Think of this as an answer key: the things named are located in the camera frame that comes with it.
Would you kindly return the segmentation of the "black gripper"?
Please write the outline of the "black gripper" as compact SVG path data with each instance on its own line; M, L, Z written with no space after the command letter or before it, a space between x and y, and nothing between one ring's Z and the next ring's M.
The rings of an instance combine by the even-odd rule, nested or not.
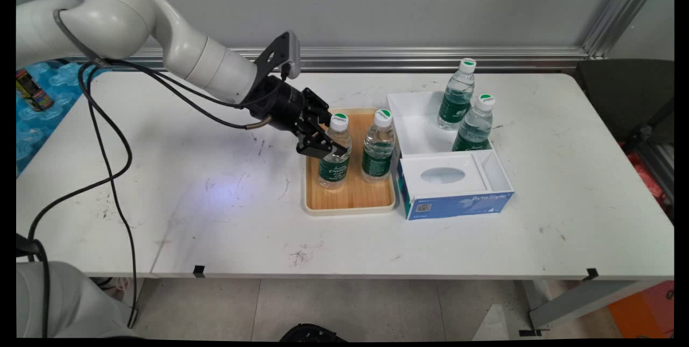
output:
M249 91L249 114L281 131L296 134L296 152L322 160L330 154L343 156L348 153L326 134L321 124L329 128L332 114L329 104L310 88L295 89L283 80L263 80Z

